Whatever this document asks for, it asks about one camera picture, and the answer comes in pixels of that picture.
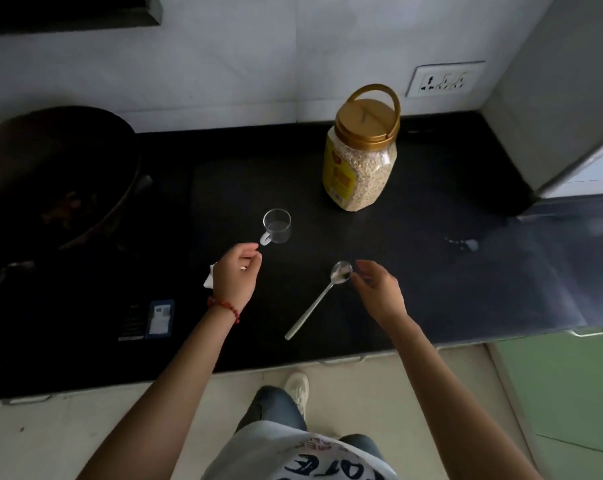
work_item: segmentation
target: metal spoon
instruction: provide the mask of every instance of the metal spoon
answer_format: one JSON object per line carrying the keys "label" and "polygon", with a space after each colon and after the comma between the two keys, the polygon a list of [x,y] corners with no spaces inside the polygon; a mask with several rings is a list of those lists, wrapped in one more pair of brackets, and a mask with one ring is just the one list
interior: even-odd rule
{"label": "metal spoon", "polygon": [[326,287],[325,290],[322,291],[322,294],[313,302],[313,304],[309,307],[308,310],[304,312],[304,314],[295,322],[295,325],[288,331],[285,335],[286,340],[292,339],[292,336],[297,333],[297,331],[302,327],[306,319],[311,316],[313,310],[317,305],[320,304],[320,301],[326,293],[333,287],[333,285],[340,285],[341,283],[345,283],[350,278],[350,273],[353,272],[353,267],[350,266],[348,261],[340,261],[335,266],[333,266],[332,271],[330,271],[330,284]]}

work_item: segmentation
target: left hand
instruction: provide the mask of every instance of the left hand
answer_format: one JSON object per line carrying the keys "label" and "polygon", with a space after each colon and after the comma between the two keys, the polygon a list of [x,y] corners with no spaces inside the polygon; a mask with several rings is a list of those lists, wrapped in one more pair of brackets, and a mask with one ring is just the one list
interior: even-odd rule
{"label": "left hand", "polygon": [[212,292],[241,313],[255,291],[262,255],[257,242],[236,244],[212,268]]}

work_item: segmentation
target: kitchen counter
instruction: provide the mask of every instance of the kitchen counter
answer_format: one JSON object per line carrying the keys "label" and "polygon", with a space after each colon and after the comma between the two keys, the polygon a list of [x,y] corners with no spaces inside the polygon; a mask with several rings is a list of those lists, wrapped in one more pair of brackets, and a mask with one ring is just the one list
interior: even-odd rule
{"label": "kitchen counter", "polygon": [[[37,281],[3,291],[0,398],[156,378],[205,312],[209,265],[258,241],[275,207],[292,216],[292,236],[261,247],[257,289],[216,372],[391,349],[350,282],[284,340],[342,259],[386,266],[436,345],[603,324],[603,214],[516,218],[529,188],[479,114],[404,120],[386,189],[355,213],[321,183],[328,128],[139,135],[151,205],[132,205],[118,249],[66,253]],[[52,286],[46,270],[67,278]],[[118,341],[131,307],[157,299],[175,301],[171,337]]]}

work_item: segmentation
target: tiled floor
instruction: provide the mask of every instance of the tiled floor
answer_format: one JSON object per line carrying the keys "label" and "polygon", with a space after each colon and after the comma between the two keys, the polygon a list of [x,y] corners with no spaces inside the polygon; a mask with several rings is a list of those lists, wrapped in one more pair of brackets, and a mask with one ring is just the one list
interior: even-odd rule
{"label": "tiled floor", "polygon": [[[441,351],[444,360],[528,454],[497,372],[483,346]],[[215,376],[193,421],[174,479],[197,479],[233,434],[264,384],[282,386],[292,370]],[[302,368],[311,382],[309,429],[365,433],[404,478],[445,479],[417,399],[396,355]],[[0,480],[73,479],[147,384],[57,396],[46,403],[0,404]]]}

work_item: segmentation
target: frying pan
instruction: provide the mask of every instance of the frying pan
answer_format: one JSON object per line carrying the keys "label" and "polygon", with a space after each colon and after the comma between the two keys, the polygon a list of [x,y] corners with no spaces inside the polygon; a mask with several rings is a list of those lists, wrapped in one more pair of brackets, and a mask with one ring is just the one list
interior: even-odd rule
{"label": "frying pan", "polygon": [[134,131],[111,112],[54,107],[1,123],[0,269],[112,233],[138,175]]}

